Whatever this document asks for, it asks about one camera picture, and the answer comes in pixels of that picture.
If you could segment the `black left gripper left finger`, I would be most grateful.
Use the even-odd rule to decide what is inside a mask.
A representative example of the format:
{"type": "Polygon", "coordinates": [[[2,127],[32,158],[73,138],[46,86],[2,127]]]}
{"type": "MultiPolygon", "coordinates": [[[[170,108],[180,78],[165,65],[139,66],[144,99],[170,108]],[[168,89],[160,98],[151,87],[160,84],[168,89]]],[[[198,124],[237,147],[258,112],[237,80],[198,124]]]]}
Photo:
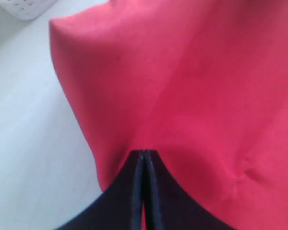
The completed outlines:
{"type": "Polygon", "coordinates": [[[59,230],[140,230],[143,152],[132,151],[111,185],[59,230]]]}

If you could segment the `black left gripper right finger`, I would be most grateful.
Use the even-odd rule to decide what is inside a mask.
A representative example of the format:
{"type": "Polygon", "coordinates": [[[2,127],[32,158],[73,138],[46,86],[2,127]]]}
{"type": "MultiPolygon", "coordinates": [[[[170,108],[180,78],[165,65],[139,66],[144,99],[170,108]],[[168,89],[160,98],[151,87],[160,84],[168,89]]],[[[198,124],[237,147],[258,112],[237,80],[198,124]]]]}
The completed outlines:
{"type": "Polygon", "coordinates": [[[147,230],[231,230],[176,182],[158,152],[144,151],[144,219],[147,230]]]}

